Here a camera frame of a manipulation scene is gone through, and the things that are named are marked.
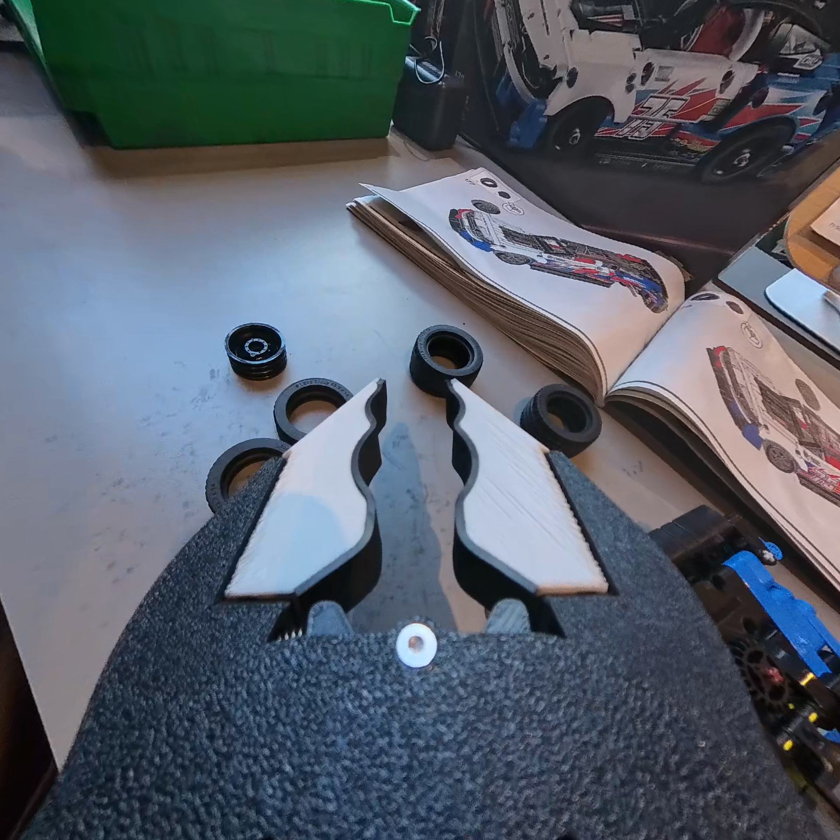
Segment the white brick race car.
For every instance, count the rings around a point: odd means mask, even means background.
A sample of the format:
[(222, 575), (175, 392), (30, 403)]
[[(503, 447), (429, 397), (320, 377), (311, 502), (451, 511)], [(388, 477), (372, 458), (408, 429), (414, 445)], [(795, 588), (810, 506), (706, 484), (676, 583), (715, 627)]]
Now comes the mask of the white brick race car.
[(785, 766), (837, 809), (839, 644), (814, 607), (772, 576), (779, 547), (707, 506), (648, 536), (709, 612)]

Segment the instruction sheet on wooden board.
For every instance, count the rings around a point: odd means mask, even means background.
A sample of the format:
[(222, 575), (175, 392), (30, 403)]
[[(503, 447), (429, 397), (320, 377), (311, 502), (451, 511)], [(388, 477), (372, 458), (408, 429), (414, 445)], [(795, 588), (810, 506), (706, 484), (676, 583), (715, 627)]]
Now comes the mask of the instruction sheet on wooden board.
[(839, 245), (812, 230), (812, 223), (839, 197), (839, 164), (825, 173), (792, 206), (784, 245), (795, 269), (839, 293)]

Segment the black printed toy set box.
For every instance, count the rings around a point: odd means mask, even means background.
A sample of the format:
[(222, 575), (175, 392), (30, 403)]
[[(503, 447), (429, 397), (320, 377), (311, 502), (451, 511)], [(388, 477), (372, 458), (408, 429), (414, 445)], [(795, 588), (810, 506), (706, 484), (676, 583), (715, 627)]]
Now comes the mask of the black printed toy set box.
[(716, 271), (838, 163), (838, 1), (465, 2), (462, 132), (574, 224)]

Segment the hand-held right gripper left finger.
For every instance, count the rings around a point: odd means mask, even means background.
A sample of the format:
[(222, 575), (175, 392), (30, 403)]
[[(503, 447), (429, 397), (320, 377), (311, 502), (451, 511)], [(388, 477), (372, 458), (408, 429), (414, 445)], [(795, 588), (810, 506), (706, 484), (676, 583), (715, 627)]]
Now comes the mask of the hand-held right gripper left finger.
[(345, 612), (372, 592), (382, 540), (371, 482), (382, 465), (385, 380), (375, 379), (293, 444), (224, 586), (224, 601), (316, 602)]

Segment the green plastic bin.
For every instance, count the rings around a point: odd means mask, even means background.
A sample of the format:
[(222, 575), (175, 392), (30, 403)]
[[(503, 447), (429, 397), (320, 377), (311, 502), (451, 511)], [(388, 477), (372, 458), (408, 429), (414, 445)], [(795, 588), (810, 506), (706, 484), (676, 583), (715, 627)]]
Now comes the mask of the green plastic bin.
[(65, 110), (115, 149), (387, 135), (405, 1), (7, 2)]

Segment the black toy wheel rim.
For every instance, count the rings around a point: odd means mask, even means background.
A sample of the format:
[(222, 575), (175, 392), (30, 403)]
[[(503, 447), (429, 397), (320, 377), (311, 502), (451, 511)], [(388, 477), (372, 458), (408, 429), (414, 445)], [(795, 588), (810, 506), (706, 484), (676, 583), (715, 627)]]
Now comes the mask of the black toy wheel rim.
[(250, 322), (232, 329), (224, 340), (231, 369), (250, 381), (272, 379), (287, 368), (287, 345), (269, 324)]

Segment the instruction booklet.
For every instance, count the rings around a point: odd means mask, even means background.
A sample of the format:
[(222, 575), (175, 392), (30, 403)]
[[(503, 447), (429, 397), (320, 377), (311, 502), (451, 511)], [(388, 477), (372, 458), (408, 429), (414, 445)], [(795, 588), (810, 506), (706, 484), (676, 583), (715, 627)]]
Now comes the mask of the instruction booklet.
[(352, 215), (838, 588), (838, 405), (745, 302), (486, 170), (364, 188)]

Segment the silver monitor stand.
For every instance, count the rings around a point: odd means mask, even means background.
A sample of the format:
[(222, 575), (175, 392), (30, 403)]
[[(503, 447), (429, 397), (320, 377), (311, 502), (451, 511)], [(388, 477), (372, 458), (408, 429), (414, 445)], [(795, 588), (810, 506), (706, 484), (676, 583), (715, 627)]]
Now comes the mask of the silver monitor stand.
[(764, 291), (767, 301), (804, 331), (839, 352), (839, 295), (790, 269)]

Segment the black power adapter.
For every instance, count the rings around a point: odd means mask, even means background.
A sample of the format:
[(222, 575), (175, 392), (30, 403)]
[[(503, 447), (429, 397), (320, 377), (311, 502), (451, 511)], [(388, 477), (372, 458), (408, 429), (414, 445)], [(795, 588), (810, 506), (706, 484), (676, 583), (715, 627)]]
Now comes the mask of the black power adapter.
[(407, 56), (392, 115), (394, 127), (426, 151), (446, 151), (456, 141), (466, 107), (464, 78)]

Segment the black toy tire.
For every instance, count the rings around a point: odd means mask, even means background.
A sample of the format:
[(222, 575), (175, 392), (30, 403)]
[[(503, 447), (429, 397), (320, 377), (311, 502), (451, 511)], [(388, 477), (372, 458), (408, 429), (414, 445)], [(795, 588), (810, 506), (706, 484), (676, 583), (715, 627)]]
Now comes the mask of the black toy tire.
[(518, 423), (548, 450), (570, 459), (588, 449), (602, 432), (602, 418), (592, 399), (561, 383), (539, 389), (522, 408)]
[(274, 405), (274, 419), (278, 436), (288, 445), (294, 445), (308, 432), (292, 422), (291, 415), (307, 403), (327, 403), (341, 408), (354, 394), (342, 384), (321, 377), (310, 377), (295, 381), (277, 397)]
[(266, 462), (278, 458), (289, 447), (275, 438), (257, 437), (225, 450), (206, 477), (205, 498), (211, 512), (218, 514)]
[(484, 362), (477, 340), (453, 325), (437, 324), (416, 337), (409, 373), (417, 388), (435, 397), (446, 397), (448, 383), (470, 388)]

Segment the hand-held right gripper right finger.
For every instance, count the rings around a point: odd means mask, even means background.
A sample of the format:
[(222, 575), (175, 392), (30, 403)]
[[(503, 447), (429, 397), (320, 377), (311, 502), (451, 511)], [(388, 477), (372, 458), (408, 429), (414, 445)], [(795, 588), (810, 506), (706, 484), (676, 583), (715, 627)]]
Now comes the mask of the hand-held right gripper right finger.
[(455, 504), (454, 570), (486, 610), (504, 599), (605, 595), (610, 584), (551, 452), (456, 379), (446, 383)]

